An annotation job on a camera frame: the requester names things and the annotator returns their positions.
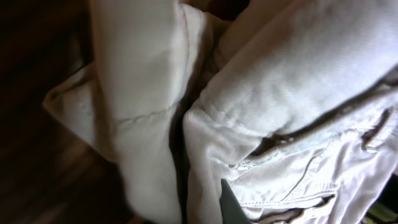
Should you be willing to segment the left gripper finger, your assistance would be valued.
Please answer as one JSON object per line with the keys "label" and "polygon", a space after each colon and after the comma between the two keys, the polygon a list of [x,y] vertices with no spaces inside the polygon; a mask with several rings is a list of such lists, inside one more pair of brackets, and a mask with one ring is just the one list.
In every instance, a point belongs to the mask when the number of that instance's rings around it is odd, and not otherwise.
{"label": "left gripper finger", "polygon": [[220,207],[223,224],[251,224],[240,207],[231,187],[224,179],[221,179]]}

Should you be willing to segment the beige shorts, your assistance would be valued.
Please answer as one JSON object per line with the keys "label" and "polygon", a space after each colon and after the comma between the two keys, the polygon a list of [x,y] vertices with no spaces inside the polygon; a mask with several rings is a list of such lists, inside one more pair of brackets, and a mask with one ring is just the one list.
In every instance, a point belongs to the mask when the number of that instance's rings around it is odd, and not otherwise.
{"label": "beige shorts", "polygon": [[397,167],[397,2],[91,1],[95,60],[45,109],[114,162],[132,211],[358,223]]}

